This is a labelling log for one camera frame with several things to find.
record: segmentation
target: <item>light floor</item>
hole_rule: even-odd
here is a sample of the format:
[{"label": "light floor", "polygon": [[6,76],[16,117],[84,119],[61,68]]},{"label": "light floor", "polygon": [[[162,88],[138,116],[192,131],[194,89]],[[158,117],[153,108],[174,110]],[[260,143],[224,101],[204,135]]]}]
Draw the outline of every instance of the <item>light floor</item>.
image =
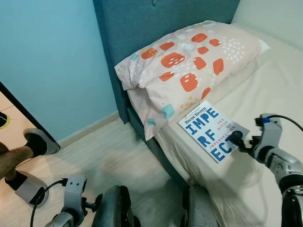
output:
[{"label": "light floor", "polygon": [[[183,215],[182,192],[161,164],[139,139],[130,124],[120,119],[72,143],[59,153],[37,157],[18,168],[47,185],[70,174],[81,173],[87,179],[83,196],[93,202],[113,185],[128,187],[134,215],[143,227],[177,227]],[[28,227],[32,208],[0,181],[0,226]],[[35,227],[43,227],[63,206],[64,188],[50,190],[46,204],[35,214]],[[89,211],[81,227],[91,226]]]},{"label": "light floor", "polygon": [[26,144],[23,130],[35,126],[0,92],[0,111],[10,117],[9,124],[0,129],[0,141],[9,149]]}]

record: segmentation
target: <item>blue wall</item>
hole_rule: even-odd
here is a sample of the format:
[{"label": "blue wall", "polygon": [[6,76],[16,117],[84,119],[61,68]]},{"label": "blue wall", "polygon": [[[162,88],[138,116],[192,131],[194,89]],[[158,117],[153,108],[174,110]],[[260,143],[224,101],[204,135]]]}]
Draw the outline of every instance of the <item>blue wall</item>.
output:
[{"label": "blue wall", "polygon": [[0,81],[56,140],[112,114],[92,1],[0,1]]}]

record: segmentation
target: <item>patterned pillowcase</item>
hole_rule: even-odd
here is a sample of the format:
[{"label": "patterned pillowcase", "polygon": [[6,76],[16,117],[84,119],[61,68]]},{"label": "patterned pillowcase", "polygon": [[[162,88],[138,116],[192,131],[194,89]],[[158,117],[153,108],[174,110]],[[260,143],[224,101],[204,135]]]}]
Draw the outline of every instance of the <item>patterned pillowcase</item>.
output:
[{"label": "patterned pillowcase", "polygon": [[149,105],[136,104],[149,140],[268,48],[236,27],[205,21],[162,37],[125,58],[115,70],[124,90],[144,89],[147,95],[142,99],[149,98],[142,101]]}]

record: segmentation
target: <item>bed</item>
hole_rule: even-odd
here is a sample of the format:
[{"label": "bed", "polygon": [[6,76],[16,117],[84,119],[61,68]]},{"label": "bed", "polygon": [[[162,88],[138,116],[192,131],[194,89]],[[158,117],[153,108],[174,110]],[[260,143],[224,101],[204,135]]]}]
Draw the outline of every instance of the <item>bed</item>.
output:
[{"label": "bed", "polygon": [[[220,226],[279,226],[281,194],[269,170],[237,151],[217,165],[177,124],[146,141],[143,125],[114,70],[122,59],[167,33],[207,19],[231,23],[238,4],[238,0],[94,0],[123,122],[130,122],[182,189],[195,183],[208,189]],[[208,102],[250,129],[250,135],[260,134],[253,118],[261,113],[287,115],[302,124],[302,52],[249,27],[235,26],[262,38],[272,49],[223,81],[209,94]],[[302,158],[302,135],[287,122],[283,127],[287,133],[280,147]]]}]

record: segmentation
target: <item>doorway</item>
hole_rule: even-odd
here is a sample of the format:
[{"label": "doorway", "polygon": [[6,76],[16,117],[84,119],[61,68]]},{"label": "doorway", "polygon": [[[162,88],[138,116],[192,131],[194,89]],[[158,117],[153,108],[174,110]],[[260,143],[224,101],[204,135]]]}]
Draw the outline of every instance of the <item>doorway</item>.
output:
[{"label": "doorway", "polygon": [[27,141],[23,136],[23,130],[27,128],[41,129],[56,142],[0,82],[0,141],[10,150],[24,146]]},{"label": "doorway", "polygon": [[8,149],[14,149],[26,144],[23,130],[35,128],[1,92],[0,92],[0,140]]}]

